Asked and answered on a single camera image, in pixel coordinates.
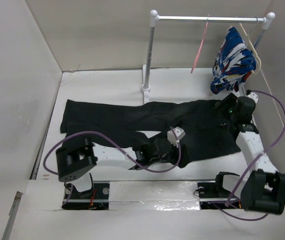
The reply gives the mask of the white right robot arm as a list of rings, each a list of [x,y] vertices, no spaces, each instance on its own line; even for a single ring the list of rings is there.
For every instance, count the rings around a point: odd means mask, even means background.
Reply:
[[[219,174],[220,181],[213,185],[213,190],[219,197],[229,194],[224,202],[227,207],[232,204],[232,199],[236,198],[245,211],[281,215],[285,209],[285,173],[279,172],[267,153],[285,134],[285,107],[272,94],[259,90],[249,91],[247,96],[239,97],[238,100],[257,103],[257,93],[273,98],[281,106],[284,113],[283,129],[267,148],[263,147],[258,133],[249,130],[240,131],[236,142],[242,144],[241,150],[247,167],[240,176],[233,173]]]

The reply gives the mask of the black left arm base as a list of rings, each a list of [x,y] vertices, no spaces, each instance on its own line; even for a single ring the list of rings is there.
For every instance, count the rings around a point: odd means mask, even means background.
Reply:
[[[94,181],[93,188],[86,192],[78,192],[71,183],[65,183],[62,202],[64,210],[108,210],[110,182]]]

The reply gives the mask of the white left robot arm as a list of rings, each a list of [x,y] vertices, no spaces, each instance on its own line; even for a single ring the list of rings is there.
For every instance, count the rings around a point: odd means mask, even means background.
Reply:
[[[134,148],[135,157],[132,157],[110,138],[105,136],[103,138],[123,154],[123,158],[97,156],[94,150],[97,146],[87,132],[68,136],[53,148],[58,181],[74,185],[76,192],[85,199],[94,193],[90,171],[96,166],[166,173],[176,168],[181,162],[182,150],[178,140],[171,142],[166,138],[158,138],[153,143]]]

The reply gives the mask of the black trousers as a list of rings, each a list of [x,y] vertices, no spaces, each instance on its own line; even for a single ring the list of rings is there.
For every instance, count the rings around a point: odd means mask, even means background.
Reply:
[[[121,148],[140,147],[167,137],[179,127],[185,136],[180,142],[179,168],[191,162],[239,153],[230,133],[230,121],[215,110],[216,100],[183,103],[149,102],[140,106],[110,105],[67,100],[60,133],[70,136],[83,131],[100,132]]]

